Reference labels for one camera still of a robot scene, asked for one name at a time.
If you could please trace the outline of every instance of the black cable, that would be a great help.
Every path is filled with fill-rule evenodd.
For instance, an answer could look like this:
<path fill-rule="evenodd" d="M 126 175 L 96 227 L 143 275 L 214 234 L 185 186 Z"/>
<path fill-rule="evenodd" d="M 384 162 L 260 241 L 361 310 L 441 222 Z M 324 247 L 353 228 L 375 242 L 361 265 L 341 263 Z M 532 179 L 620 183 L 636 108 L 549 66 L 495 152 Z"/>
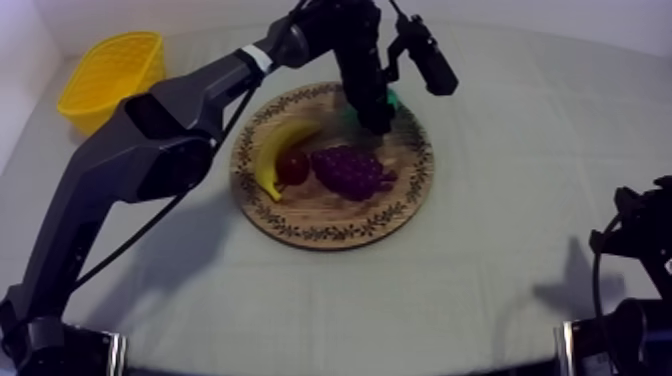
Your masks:
<path fill-rule="evenodd" d="M 611 222 L 607 225 L 607 227 L 604 229 L 604 239 L 608 238 L 611 233 L 614 231 L 614 228 L 616 225 L 621 220 L 620 215 L 616 215 Z M 622 376 L 627 376 L 626 371 L 621 365 L 620 361 L 618 360 L 618 356 L 616 354 L 616 351 L 614 350 L 614 347 L 609 340 L 609 330 L 607 329 L 607 323 L 604 318 L 604 312 L 602 311 L 602 297 L 600 294 L 600 264 L 602 261 L 602 246 L 600 246 L 599 249 L 593 250 L 595 252 L 595 258 L 593 259 L 593 306 L 595 308 L 595 320 L 597 321 L 597 325 L 600 328 L 600 332 L 602 333 L 602 338 L 604 339 L 604 343 L 607 347 L 607 354 L 609 355 L 609 358 L 611 361 L 614 363 L 616 366 L 616 369 L 618 370 L 619 374 Z"/>
<path fill-rule="evenodd" d="M 275 40 L 275 43 L 273 44 L 273 47 L 271 48 L 271 57 L 278 51 L 280 46 L 282 45 L 282 42 L 284 39 L 287 37 L 289 34 L 289 31 L 292 27 L 292 24 L 294 23 L 294 19 L 296 17 L 296 14 L 298 11 L 300 11 L 303 6 L 308 2 L 309 0 L 300 0 L 297 5 L 292 9 L 292 11 L 289 13 L 287 16 L 287 22 L 285 22 L 283 26 L 283 30 L 278 34 L 278 38 Z M 233 113 L 231 116 L 231 119 L 229 122 L 226 124 L 224 129 L 222 130 L 221 134 L 221 141 L 218 142 L 213 150 L 213 154 L 217 154 L 219 149 L 222 147 L 222 144 L 228 137 L 228 135 L 231 133 L 231 130 L 233 129 L 233 126 L 238 122 L 238 119 L 242 115 L 243 111 L 247 107 L 247 105 L 250 103 L 250 100 L 252 99 L 252 96 L 254 93 L 257 91 L 257 88 L 261 85 L 263 81 L 263 78 L 260 79 L 255 86 L 253 86 L 251 89 L 247 91 L 245 94 L 245 97 L 241 100 L 240 104 L 236 108 L 236 111 Z M 82 287 L 85 283 L 90 281 L 93 277 L 98 275 L 103 269 L 108 267 L 111 263 L 113 263 L 116 259 L 118 259 L 121 255 L 123 255 L 128 249 L 130 249 L 138 240 L 140 240 L 147 232 L 149 232 L 154 226 L 156 226 L 166 215 L 168 215 L 182 200 L 187 196 L 187 192 L 182 193 L 178 196 L 175 196 L 166 206 L 163 207 L 154 217 L 152 217 L 147 223 L 145 223 L 138 231 L 135 232 L 128 240 L 126 240 L 119 248 L 114 250 L 114 252 L 110 253 L 107 257 L 105 257 L 101 262 L 96 264 L 93 268 L 91 268 L 88 272 L 86 272 L 82 277 L 77 279 L 73 286 L 65 293 L 66 296 L 70 296 L 72 293 L 77 291 L 80 287 Z M 6 354 L 10 354 L 8 351 L 7 347 L 7 339 L 11 338 L 16 332 L 22 328 L 23 326 L 27 325 L 32 321 L 35 317 L 32 316 L 26 316 L 23 320 L 20 320 L 17 324 L 15 324 L 12 329 L 10 329 L 6 334 L 3 335 L 2 341 L 0 341 L 0 346 L 2 347 L 2 350 Z"/>
<path fill-rule="evenodd" d="M 397 12 L 399 16 L 405 16 L 404 12 L 401 11 L 401 8 L 399 8 L 399 5 L 397 4 L 396 1 L 390 0 L 390 4 L 392 4 L 392 7 L 394 10 Z"/>
<path fill-rule="evenodd" d="M 250 90 L 247 91 L 245 94 L 245 97 L 243 97 L 243 100 L 240 102 L 238 107 L 236 108 L 236 111 L 233 113 L 231 116 L 231 120 L 226 124 L 224 129 L 222 130 L 222 141 L 218 142 L 215 147 L 214 147 L 214 154 L 217 154 L 219 149 L 222 147 L 222 144 L 224 143 L 224 140 L 226 140 L 226 137 L 231 133 L 231 130 L 233 129 L 233 126 L 238 122 L 238 119 L 243 113 L 243 110 L 245 107 L 250 102 L 250 99 L 252 99 L 252 96 L 257 90 L 257 87 L 259 85 L 257 84 L 256 86 L 252 87 Z M 110 253 L 107 257 L 105 257 L 101 262 L 96 264 L 93 268 L 91 268 L 88 272 L 86 272 L 83 276 L 81 276 L 73 286 L 65 293 L 66 296 L 70 296 L 72 293 L 77 291 L 80 287 L 82 287 L 85 283 L 90 281 L 93 277 L 98 275 L 103 269 L 108 267 L 111 263 L 113 263 L 116 259 L 118 259 L 121 255 L 123 255 L 126 251 L 128 251 L 140 238 L 142 238 L 147 232 L 149 232 L 154 226 L 156 226 L 168 213 L 170 213 L 182 200 L 187 196 L 187 192 L 179 194 L 175 196 L 166 206 L 163 207 L 154 217 L 152 217 L 147 223 L 145 223 L 138 231 L 135 232 L 128 240 L 126 240 L 119 248 L 117 248 L 114 252 Z M 32 321 L 34 317 L 32 316 L 26 316 L 23 320 L 20 320 L 18 323 L 16 323 L 12 329 L 10 329 L 7 334 L 3 335 L 2 341 L 0 342 L 0 345 L 2 346 L 3 351 L 6 354 L 9 354 L 8 347 L 7 347 L 7 339 L 11 338 L 18 329 L 22 328 L 26 324 L 28 324 L 30 321 Z"/>

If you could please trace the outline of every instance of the decorative border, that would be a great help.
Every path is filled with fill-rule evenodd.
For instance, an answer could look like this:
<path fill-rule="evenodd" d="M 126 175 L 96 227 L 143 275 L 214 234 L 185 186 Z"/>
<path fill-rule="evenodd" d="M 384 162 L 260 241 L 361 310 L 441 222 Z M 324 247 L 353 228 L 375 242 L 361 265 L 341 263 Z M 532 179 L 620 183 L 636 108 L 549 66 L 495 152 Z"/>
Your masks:
<path fill-rule="evenodd" d="M 390 222 L 399 216 L 402 216 L 409 207 L 419 204 L 424 188 L 431 182 L 431 162 L 433 160 L 431 145 L 426 141 L 425 133 L 418 124 L 413 114 L 400 104 L 397 116 L 401 117 L 402 123 L 409 125 L 408 148 L 416 154 L 417 162 L 413 164 L 415 169 L 409 180 L 408 190 L 404 197 L 405 202 L 397 201 L 389 205 L 381 212 L 373 214 L 367 218 L 366 223 L 361 225 L 347 226 L 295 226 L 282 215 L 273 211 L 272 207 L 264 204 L 260 198 L 261 189 L 257 186 L 252 172 L 252 150 L 255 128 L 272 117 L 281 114 L 288 105 L 296 104 L 303 100 L 310 100 L 322 94 L 342 92 L 343 87 L 339 83 L 325 83 L 316 87 L 294 91 L 276 99 L 272 105 L 266 107 L 263 111 L 257 113 L 240 134 L 237 149 L 234 150 L 237 158 L 237 164 L 234 173 L 237 176 L 240 189 L 244 193 L 243 200 L 245 204 L 252 205 L 254 212 L 264 221 L 269 228 L 275 231 L 279 237 L 291 239 L 293 237 L 301 238 L 305 241 L 319 242 L 345 241 L 353 238 L 373 237 L 375 233 L 390 224 Z"/>

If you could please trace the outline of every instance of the wall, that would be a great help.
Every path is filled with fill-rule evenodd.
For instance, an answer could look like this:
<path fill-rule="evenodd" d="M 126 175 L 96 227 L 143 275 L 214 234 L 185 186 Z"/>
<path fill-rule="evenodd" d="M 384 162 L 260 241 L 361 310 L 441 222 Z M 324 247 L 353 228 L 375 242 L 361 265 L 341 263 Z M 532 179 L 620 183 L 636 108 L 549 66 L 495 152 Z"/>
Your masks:
<path fill-rule="evenodd" d="M 265 24 L 296 0 L 36 0 L 61 49 L 81 54 L 129 29 L 174 34 Z M 672 55 L 669 0 L 398 0 L 432 20 L 470 21 L 549 32 L 648 54 Z M 392 17 L 385 0 L 377 0 Z"/>
<path fill-rule="evenodd" d="M 0 173 L 61 61 L 33 2 L 0 0 Z"/>

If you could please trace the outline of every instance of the gray tablecloth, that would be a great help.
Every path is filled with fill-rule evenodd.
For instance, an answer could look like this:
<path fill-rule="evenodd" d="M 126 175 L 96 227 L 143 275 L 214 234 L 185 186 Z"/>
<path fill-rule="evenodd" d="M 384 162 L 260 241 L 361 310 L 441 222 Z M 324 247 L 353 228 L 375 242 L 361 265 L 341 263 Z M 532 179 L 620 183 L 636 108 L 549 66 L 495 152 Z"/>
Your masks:
<path fill-rule="evenodd" d="M 128 335 L 135 366 L 199 375 L 442 375 L 552 356 L 552 328 L 592 315 L 587 238 L 615 213 L 614 189 L 672 172 L 672 64 L 549 35 L 430 26 L 461 86 L 432 97 L 404 57 L 394 89 L 436 156 L 431 194 L 405 227 L 338 254 L 269 239 L 232 202 L 231 138 L 207 180 L 73 296 L 66 320 Z M 170 73 L 264 34 L 167 38 Z M 393 34 L 385 24 L 381 46 Z M 81 142 L 56 111 L 75 64 L 49 86 L 0 179 L 0 287 L 22 277 Z M 338 78 L 332 54 L 283 69 L 243 120 L 287 90 Z M 86 267 L 163 204 L 115 206 Z M 638 263 L 615 258 L 603 291 L 607 307 L 656 296 Z"/>

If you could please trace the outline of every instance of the purple grape bunch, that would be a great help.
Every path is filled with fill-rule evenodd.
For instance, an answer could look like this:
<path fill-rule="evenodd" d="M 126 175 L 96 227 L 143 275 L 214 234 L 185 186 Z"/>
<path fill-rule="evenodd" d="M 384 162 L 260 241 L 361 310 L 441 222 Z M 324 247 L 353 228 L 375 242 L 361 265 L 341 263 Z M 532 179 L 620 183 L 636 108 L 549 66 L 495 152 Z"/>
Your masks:
<path fill-rule="evenodd" d="M 368 200 L 376 192 L 390 191 L 397 180 L 394 171 L 383 172 L 383 165 L 375 154 L 352 146 L 318 150 L 310 159 L 317 180 L 352 201 Z"/>

